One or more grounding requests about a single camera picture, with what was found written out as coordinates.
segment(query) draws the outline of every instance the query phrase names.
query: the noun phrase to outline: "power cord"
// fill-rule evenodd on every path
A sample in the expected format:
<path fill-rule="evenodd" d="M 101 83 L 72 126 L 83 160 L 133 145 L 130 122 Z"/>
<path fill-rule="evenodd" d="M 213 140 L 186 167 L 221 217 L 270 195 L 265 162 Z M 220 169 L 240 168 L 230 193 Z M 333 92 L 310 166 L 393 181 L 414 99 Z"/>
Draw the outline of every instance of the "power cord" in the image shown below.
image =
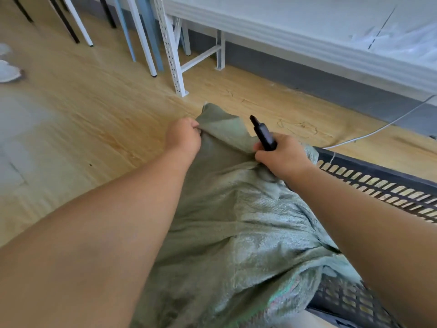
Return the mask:
<path fill-rule="evenodd" d="M 400 119 L 404 118 L 406 115 L 411 114 L 413 111 L 415 111 L 415 110 L 418 109 L 419 107 L 421 107 L 421 106 L 423 106 L 424 104 L 426 104 L 429 100 L 431 100 L 431 99 L 434 98 L 435 96 L 436 96 L 435 94 L 431 95 L 429 98 L 427 98 L 425 101 L 423 101 L 423 102 L 420 103 L 419 105 L 415 106 L 415 107 L 414 107 L 412 110 L 410 110 L 409 112 L 405 113 L 405 114 L 402 115 L 402 116 L 399 116 L 396 120 L 391 121 L 390 123 L 388 123 L 388 124 L 386 124 L 385 126 L 379 128 L 378 130 L 375 130 L 374 132 L 371 132 L 371 133 L 369 133 L 369 134 L 367 134 L 367 135 L 364 135 L 364 136 L 361 136 L 361 137 L 357 137 L 357 138 L 349 139 L 349 140 L 347 140 L 347 141 L 345 141 L 345 142 L 342 142 L 342 143 L 340 143 L 340 144 L 336 144 L 336 145 L 332 145 L 332 146 L 328 146 L 328 147 L 323 147 L 323 148 L 324 148 L 324 149 L 330 149 L 330 148 L 338 147 L 338 146 L 341 146 L 341 145 L 344 145 L 344 144 L 347 144 L 347 143 L 352 143 L 352 142 L 354 142 L 355 140 L 359 140 L 359 139 L 367 138 L 367 137 L 369 137 L 369 136 L 371 136 L 371 135 L 374 135 L 375 133 L 380 132 L 381 130 L 384 130 L 386 127 L 391 126 L 392 124 L 396 123 L 396 122 L 399 121 Z"/>

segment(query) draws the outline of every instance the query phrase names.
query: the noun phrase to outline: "black plastic crate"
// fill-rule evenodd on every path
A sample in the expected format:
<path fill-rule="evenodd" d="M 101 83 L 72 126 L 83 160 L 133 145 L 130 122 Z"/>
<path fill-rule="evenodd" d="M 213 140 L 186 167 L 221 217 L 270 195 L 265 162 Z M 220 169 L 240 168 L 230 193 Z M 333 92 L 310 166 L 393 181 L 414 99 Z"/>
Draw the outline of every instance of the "black plastic crate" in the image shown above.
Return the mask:
<path fill-rule="evenodd" d="M 358 190 L 429 223 L 437 223 L 437 183 L 322 148 L 317 166 Z M 327 311 L 363 328 L 400 327 L 374 294 L 342 278 L 324 276 L 309 308 Z"/>

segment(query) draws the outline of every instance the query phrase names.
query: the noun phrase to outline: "forearm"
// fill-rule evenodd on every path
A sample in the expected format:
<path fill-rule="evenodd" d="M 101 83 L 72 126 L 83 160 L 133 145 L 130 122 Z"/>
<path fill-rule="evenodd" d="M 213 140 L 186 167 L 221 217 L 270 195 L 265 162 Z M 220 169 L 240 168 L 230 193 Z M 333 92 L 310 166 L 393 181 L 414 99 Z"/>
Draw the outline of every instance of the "forearm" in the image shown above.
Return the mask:
<path fill-rule="evenodd" d="M 433 324 L 434 225 L 371 198 L 317 167 L 285 181 L 309 205 L 385 306 L 407 325 Z"/>
<path fill-rule="evenodd" d="M 1 248 L 0 326 L 127 326 L 190 163 L 165 151 Z"/>

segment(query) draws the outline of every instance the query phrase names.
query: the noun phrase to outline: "gray baseboard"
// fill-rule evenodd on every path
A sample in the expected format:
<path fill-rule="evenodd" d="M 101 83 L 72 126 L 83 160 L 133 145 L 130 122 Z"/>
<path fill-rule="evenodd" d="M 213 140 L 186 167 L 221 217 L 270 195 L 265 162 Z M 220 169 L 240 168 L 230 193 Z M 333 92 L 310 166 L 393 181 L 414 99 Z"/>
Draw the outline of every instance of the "gray baseboard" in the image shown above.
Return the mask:
<path fill-rule="evenodd" d="M 106 20 L 98 1 L 73 0 L 73 2 L 77 8 Z M 109 8 L 119 24 L 115 8 L 111 5 Z M 128 27 L 135 29 L 130 12 L 127 10 L 123 12 Z M 204 52 L 216 43 L 215 39 L 208 35 L 191 30 L 189 34 L 191 49 L 198 53 Z M 420 104 L 420 101 L 415 99 L 230 42 L 226 43 L 226 63 L 386 122 L 396 119 Z M 425 104 L 396 125 L 425 136 L 437 136 L 437 107 Z"/>

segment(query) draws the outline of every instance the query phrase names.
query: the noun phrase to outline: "hand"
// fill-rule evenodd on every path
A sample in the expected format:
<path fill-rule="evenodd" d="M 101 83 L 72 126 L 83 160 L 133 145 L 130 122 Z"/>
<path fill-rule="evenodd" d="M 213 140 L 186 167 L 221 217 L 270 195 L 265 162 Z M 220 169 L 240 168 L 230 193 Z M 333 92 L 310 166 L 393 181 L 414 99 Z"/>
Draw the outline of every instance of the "hand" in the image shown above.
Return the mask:
<path fill-rule="evenodd" d="M 169 124 L 165 138 L 165 149 L 176 150 L 189 163 L 193 162 L 200 149 L 200 130 L 196 127 L 199 123 L 190 117 L 180 118 Z"/>
<path fill-rule="evenodd" d="M 303 170 L 314 167 L 302 145 L 295 138 L 280 133 L 272 135 L 277 142 L 274 151 L 264 151 L 261 143 L 256 143 L 254 150 L 255 159 L 266 165 L 276 177 L 287 182 L 299 177 Z"/>

